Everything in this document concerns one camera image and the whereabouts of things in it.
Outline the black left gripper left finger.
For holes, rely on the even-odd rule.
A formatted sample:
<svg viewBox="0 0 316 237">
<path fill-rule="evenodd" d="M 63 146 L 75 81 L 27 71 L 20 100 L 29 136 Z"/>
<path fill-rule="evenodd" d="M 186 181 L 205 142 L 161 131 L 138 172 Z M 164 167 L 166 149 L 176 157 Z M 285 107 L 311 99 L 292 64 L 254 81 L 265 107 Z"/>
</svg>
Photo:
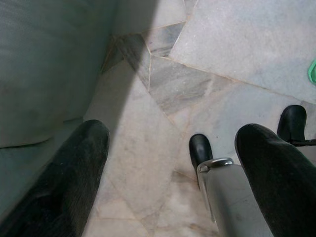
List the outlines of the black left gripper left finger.
<svg viewBox="0 0 316 237">
<path fill-rule="evenodd" d="M 2 237 L 80 237 L 108 157 L 110 132 L 83 122 L 0 224 Z"/>
</svg>

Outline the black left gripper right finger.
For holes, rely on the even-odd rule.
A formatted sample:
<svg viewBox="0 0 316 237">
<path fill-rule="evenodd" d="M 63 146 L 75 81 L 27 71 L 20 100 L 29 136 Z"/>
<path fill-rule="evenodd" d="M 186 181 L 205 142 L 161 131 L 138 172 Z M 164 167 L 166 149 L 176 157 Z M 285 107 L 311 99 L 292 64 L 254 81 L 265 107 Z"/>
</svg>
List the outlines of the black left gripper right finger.
<svg viewBox="0 0 316 237">
<path fill-rule="evenodd" d="M 273 236 L 314 237 L 316 167 L 259 124 L 238 130 L 235 149 Z"/>
</svg>

